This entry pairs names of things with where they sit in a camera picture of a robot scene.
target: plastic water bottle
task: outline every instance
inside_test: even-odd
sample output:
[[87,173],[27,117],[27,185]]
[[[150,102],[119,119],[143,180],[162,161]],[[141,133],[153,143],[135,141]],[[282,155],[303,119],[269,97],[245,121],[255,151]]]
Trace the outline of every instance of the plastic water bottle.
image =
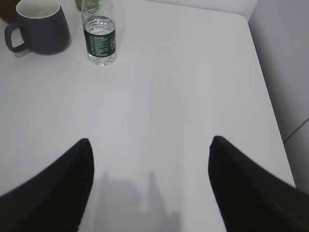
[[83,0],[82,19],[89,60],[106,66],[116,60],[116,33],[112,0]]

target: mug handle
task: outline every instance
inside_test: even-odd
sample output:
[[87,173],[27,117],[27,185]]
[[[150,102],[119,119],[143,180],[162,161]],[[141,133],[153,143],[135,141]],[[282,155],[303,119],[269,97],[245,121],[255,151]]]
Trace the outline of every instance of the mug handle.
[[12,24],[9,24],[6,28],[5,28],[5,42],[6,42],[6,45],[8,46],[8,48],[12,51],[12,52],[22,52],[24,51],[25,49],[28,48],[28,45],[26,43],[23,43],[17,47],[13,47],[12,46],[12,39],[11,39],[11,35],[12,35],[12,32],[13,30],[19,28],[19,24],[18,23],[12,23]]

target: white table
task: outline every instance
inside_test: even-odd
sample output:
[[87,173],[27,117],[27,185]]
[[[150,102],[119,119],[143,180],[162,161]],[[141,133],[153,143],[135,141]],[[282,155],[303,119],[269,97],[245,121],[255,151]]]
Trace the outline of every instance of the white table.
[[83,137],[96,173],[82,232],[225,231],[207,174],[217,134],[293,185],[245,18],[114,0],[118,58],[99,67],[74,1],[61,4],[61,54],[15,55],[1,33],[0,194]]

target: green object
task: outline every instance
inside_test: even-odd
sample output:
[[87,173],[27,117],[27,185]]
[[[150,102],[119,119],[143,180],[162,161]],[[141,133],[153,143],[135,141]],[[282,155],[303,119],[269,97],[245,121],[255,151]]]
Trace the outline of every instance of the green object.
[[84,30],[86,47],[95,57],[109,57],[116,51],[116,30],[105,35],[94,35]]
[[81,11],[82,9],[82,1],[83,0],[75,0],[76,8],[78,11]]

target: mug rim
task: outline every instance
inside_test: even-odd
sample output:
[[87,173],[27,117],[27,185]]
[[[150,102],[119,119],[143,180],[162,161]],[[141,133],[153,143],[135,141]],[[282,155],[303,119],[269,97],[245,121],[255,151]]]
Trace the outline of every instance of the mug rim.
[[19,10],[18,10],[18,5],[21,4],[21,3],[24,2],[24,1],[27,1],[27,0],[21,0],[21,1],[16,5],[16,12],[17,12],[19,15],[25,17],[25,18],[31,18],[31,19],[48,18],[48,17],[50,17],[50,16],[55,15],[55,14],[60,10],[60,3],[58,2],[58,0],[49,0],[49,1],[56,2],[56,3],[58,4],[58,8],[57,8],[57,10],[56,10],[55,12],[53,12],[52,14],[49,14],[49,15],[47,15],[47,16],[44,16],[44,17],[30,17],[30,16],[26,16],[26,15],[20,13]]

